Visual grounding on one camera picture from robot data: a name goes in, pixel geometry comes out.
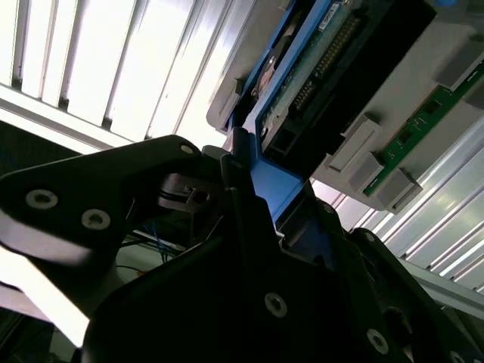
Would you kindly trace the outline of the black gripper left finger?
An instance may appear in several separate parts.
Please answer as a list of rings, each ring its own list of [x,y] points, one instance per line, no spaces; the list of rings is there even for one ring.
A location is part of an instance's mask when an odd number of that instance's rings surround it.
[[[1,179],[1,281],[46,307],[180,305],[196,296],[245,301],[282,286],[282,254],[257,197],[246,144],[198,149],[176,135],[22,169]],[[125,236],[159,234],[194,247],[118,285]]]

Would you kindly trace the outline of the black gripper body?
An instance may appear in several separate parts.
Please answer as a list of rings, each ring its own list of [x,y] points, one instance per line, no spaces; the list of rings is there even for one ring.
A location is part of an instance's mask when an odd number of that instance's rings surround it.
[[[332,362],[359,338],[343,240],[315,260],[273,236],[217,237],[121,287],[98,308],[84,362]]]

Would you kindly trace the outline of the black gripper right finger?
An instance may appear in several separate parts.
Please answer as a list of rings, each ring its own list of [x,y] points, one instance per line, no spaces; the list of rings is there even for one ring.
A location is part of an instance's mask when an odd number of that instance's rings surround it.
[[[306,182],[279,218],[285,250],[322,267],[338,361],[481,362],[483,353],[368,229],[346,231]]]

